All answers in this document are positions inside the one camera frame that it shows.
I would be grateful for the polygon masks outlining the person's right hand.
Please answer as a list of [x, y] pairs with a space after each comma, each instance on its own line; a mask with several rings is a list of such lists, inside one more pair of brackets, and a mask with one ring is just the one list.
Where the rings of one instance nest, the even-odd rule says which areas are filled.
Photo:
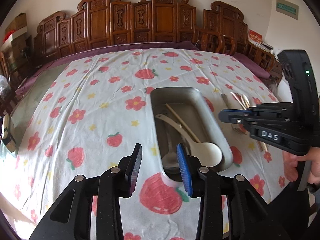
[[300, 162], [311, 161], [311, 170], [308, 177], [308, 183], [319, 185], [320, 177], [320, 149], [311, 147], [309, 152], [304, 156], [296, 156], [289, 152], [283, 151], [284, 174], [290, 182], [298, 179], [297, 166]]

